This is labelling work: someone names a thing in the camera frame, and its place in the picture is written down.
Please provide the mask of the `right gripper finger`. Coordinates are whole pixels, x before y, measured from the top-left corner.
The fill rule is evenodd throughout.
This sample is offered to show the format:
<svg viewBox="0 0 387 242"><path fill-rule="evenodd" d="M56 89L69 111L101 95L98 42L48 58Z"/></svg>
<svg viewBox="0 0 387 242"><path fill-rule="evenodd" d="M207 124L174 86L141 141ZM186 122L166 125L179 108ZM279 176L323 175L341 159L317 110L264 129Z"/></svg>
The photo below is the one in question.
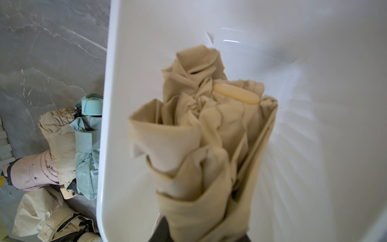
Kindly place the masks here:
<svg viewBox="0 0 387 242"><path fill-rule="evenodd" d="M169 226L164 216L158 216L152 230L152 236L148 242L173 242L170 236Z"/></svg>

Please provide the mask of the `teal umbrella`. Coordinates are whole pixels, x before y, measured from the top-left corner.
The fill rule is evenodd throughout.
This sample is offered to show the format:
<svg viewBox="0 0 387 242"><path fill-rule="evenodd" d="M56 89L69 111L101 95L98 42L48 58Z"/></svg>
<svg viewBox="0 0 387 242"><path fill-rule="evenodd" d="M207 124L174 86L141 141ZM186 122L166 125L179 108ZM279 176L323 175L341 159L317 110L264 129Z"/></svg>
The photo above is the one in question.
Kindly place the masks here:
<svg viewBox="0 0 387 242"><path fill-rule="evenodd" d="M75 176L77 192L88 200L97 198L103 96L92 93L75 104Z"/></svg>

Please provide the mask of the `pink umbrella sideways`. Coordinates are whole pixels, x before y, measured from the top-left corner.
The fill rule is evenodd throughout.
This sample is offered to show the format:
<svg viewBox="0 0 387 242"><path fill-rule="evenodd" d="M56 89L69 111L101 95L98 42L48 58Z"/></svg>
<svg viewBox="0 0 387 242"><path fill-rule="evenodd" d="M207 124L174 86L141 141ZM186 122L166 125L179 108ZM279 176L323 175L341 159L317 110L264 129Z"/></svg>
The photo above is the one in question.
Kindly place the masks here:
<svg viewBox="0 0 387 242"><path fill-rule="evenodd" d="M2 167L1 176L9 185L23 191L34 191L47 185L59 185L50 150L5 164Z"/></svg>

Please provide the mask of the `beige umbrella with wooden handle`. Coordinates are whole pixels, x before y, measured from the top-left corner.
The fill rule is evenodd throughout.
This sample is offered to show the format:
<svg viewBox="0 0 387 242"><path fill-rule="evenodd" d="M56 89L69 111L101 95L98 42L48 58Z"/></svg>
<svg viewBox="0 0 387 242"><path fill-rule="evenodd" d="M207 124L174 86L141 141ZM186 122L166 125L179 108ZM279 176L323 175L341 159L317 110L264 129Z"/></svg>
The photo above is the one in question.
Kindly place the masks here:
<svg viewBox="0 0 387 242"><path fill-rule="evenodd" d="M38 120L38 126L49 144L53 169L61 186L60 191L66 200L78 194L76 188L70 187L76 178L76 138L75 131L70 126L75 120L74 113L71 108L62 108L43 114Z"/></svg>

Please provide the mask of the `white plastic storage box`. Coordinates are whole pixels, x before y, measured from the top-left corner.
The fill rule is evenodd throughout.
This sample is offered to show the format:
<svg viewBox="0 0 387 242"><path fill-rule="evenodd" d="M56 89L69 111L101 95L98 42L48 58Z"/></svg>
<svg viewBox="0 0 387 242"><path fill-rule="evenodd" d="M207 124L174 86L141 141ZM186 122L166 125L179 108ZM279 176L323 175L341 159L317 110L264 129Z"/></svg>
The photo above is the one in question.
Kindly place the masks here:
<svg viewBox="0 0 387 242"><path fill-rule="evenodd" d="M378 242L387 234L386 1L112 1L97 220L146 242L158 206L128 117L162 98L183 49L218 49L229 80L278 100L252 202L254 242Z"/></svg>

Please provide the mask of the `white slatted flower vase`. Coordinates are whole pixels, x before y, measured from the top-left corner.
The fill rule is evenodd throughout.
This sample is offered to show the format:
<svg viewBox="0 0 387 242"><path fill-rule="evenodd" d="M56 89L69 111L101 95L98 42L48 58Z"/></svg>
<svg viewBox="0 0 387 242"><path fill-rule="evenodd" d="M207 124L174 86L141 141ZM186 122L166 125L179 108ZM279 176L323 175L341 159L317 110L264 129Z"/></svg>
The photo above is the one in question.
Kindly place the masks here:
<svg viewBox="0 0 387 242"><path fill-rule="evenodd" d="M13 149L9 142L8 134L3 126L2 120L0 120L0 125L0 164L1 167L3 167L3 165L15 161L16 158L14 157Z"/></svg>

